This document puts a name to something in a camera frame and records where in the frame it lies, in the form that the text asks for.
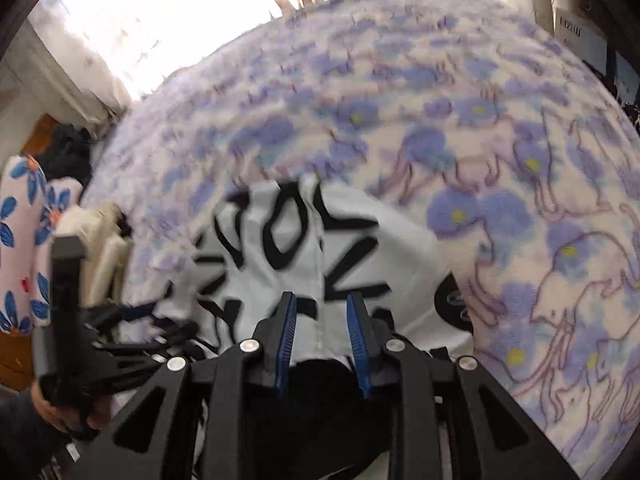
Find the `person's left hand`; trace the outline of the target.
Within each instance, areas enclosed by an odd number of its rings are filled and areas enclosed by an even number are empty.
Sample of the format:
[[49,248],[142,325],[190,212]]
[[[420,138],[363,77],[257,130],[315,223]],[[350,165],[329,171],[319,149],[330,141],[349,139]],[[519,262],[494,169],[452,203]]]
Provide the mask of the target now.
[[101,430],[108,425],[112,419],[111,396],[104,396],[93,404],[93,409],[89,415],[81,415],[74,408],[65,406],[55,406],[47,401],[41,392],[38,382],[33,382],[29,389],[32,404],[38,415],[50,425],[62,432],[76,430],[82,420],[94,430]]

